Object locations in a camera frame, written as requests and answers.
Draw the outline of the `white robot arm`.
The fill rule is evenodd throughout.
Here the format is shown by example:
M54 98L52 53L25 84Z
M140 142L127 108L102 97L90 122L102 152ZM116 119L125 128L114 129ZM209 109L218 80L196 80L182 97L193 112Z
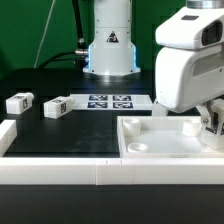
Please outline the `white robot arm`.
M132 0L94 0L95 37L83 72L108 81L138 73L131 42ZM186 0L155 31L157 102L182 113L205 106L202 122L216 133L221 116L212 101L224 94L224 0Z

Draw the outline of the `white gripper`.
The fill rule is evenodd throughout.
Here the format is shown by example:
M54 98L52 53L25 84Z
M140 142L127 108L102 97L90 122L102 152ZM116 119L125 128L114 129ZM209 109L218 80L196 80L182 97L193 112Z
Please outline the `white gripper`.
M202 124L216 134L219 122L212 99L224 94L224 8L184 7L155 36L162 46L155 63L159 104L181 113L203 103Z

